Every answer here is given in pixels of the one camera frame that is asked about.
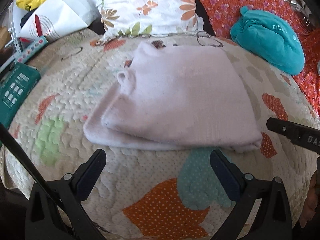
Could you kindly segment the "right hand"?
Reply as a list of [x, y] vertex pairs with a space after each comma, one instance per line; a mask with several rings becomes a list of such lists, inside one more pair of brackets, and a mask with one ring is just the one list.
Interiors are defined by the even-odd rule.
[[316, 194], [317, 171], [311, 177], [310, 185], [306, 200], [304, 202], [303, 210], [299, 218], [301, 228], [304, 228], [307, 222], [311, 221], [316, 214], [316, 207], [318, 205], [318, 196]]

